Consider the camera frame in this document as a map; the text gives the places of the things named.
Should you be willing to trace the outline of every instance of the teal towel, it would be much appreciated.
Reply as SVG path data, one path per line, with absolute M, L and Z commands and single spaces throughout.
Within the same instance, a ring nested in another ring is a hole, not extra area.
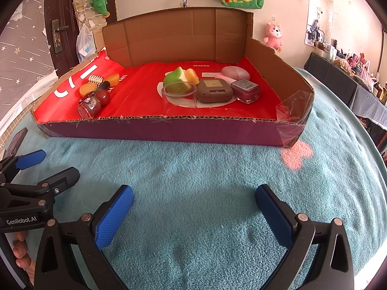
M 263 146 L 45 139 L 28 116 L 18 127 L 29 129 L 19 153 L 42 148 L 47 157 L 14 182 L 36 184 L 78 168 L 78 183 L 57 197 L 60 222 L 93 213 L 122 184 L 133 187 L 134 205 L 103 249 L 131 290 L 259 289 L 285 253 L 256 206 L 254 191 L 261 184 L 295 213 L 320 222 L 341 218 L 357 273 L 387 236 L 387 171 L 350 110 L 299 72 L 316 98 L 298 153 Z M 302 167 L 289 169 L 299 165 L 300 154 Z M 33 257 L 41 232 L 28 237 Z M 296 284 L 310 261 L 309 256 Z

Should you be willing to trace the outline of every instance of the purple box side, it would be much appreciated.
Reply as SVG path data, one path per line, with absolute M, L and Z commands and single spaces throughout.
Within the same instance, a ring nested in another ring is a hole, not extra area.
M 274 121 L 168 118 L 38 124 L 45 134 L 54 137 L 283 146 L 277 125 Z

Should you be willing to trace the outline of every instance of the yellow soap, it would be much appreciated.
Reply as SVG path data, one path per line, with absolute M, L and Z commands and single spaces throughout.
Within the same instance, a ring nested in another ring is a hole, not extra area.
M 97 85 L 96 84 L 91 84 L 91 83 L 86 83 L 86 84 L 83 84 L 80 88 L 79 88 L 79 93 L 81 94 L 81 97 L 85 97 L 88 93 L 90 92 L 93 92 L 94 90 L 97 89 Z
M 110 83 L 110 87 L 117 86 L 119 83 L 119 74 L 112 74 L 104 78 L 103 81 L 108 81 Z
M 187 69 L 184 72 L 184 76 L 189 83 L 194 84 L 194 85 L 199 84 L 199 77 L 197 77 L 197 74 L 193 69 Z

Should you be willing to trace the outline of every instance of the human hand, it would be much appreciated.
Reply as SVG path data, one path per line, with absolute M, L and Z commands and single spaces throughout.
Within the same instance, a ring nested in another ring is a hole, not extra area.
M 19 241 L 15 244 L 13 252 L 16 257 L 16 265 L 20 268 L 23 268 L 27 272 L 31 283 L 34 284 L 35 263 L 28 255 L 28 247 L 26 242 L 27 234 L 28 231 L 16 232 L 15 235 Z

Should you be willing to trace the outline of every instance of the blue gripper pad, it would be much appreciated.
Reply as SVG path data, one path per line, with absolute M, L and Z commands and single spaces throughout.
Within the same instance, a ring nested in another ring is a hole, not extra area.
M 278 243 L 289 249 L 293 245 L 293 229 L 263 186 L 256 189 L 255 200 Z
M 133 200 L 133 189 L 130 186 L 126 186 L 101 221 L 96 225 L 94 240 L 99 250 L 110 245 L 126 214 L 132 207 Z
M 19 157 L 16 162 L 16 168 L 20 170 L 27 169 L 29 167 L 32 167 L 34 165 L 41 163 L 44 160 L 44 158 L 46 158 L 46 153 L 44 152 L 44 150 L 42 149 L 37 150 L 36 152 L 29 153 Z

